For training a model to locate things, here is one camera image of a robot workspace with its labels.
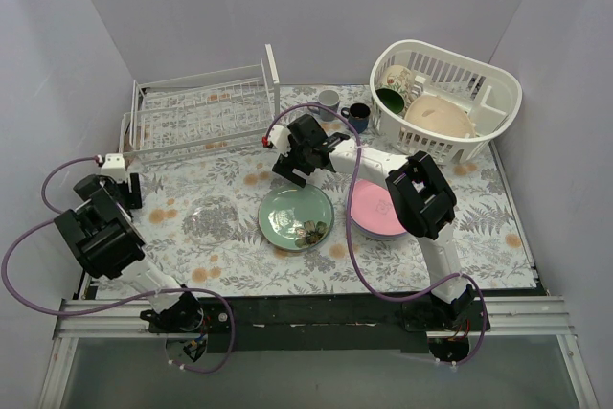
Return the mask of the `green plate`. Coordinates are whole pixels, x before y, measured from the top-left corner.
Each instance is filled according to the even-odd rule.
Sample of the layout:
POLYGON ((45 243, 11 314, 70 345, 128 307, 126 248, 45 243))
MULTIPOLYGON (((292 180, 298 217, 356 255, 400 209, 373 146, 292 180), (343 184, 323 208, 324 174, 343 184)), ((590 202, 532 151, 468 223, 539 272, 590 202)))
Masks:
POLYGON ((258 223, 272 245, 287 252, 301 252, 326 239, 334 224, 334 208, 319 188, 288 184, 263 198, 258 223))

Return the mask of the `pink plate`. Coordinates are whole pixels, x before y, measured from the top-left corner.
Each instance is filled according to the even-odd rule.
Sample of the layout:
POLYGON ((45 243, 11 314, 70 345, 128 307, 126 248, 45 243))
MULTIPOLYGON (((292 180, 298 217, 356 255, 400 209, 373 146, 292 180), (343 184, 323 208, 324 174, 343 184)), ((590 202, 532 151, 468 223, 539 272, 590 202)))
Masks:
POLYGON ((407 232, 397 218, 389 192, 364 179, 358 179, 355 183, 350 221, 355 228, 378 234, 407 232))

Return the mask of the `white wire dish rack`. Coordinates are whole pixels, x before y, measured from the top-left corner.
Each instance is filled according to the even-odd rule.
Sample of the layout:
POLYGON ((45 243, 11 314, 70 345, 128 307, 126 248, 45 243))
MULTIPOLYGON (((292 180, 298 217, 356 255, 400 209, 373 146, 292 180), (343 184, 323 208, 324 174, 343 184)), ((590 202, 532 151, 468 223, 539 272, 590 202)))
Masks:
POLYGON ((280 89, 272 82, 266 53, 247 66, 135 81, 130 111, 122 118, 120 152, 130 125, 142 129, 141 149, 124 155, 142 163, 256 143, 281 112, 280 89))

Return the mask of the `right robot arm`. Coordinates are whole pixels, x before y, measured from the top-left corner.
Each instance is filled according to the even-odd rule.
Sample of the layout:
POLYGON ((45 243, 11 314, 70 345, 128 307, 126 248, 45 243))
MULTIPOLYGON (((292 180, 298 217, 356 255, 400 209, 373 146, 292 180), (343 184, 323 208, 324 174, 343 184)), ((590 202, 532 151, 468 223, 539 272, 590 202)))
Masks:
POLYGON ((403 300, 429 297, 443 329, 487 329, 483 295, 462 270, 454 241, 457 198, 429 154, 391 154, 365 146, 357 133, 327 134, 309 114, 288 126, 271 125, 262 144, 279 153, 273 171, 300 187, 316 170, 328 170, 386 189, 399 223, 417 239, 430 279, 429 287, 403 300))

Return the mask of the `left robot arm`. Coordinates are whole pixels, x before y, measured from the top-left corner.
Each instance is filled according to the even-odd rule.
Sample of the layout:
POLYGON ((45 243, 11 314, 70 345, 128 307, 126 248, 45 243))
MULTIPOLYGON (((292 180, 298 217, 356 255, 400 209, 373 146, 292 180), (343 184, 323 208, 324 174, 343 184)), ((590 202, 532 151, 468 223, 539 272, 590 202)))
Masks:
POLYGON ((194 332, 205 313, 196 297, 146 256, 146 242, 133 226, 130 211, 142 207, 140 182, 133 173, 132 191, 109 176, 90 174, 73 190, 83 200, 54 224, 81 268, 92 278, 105 277, 143 294, 150 308, 140 319, 162 332, 194 332))

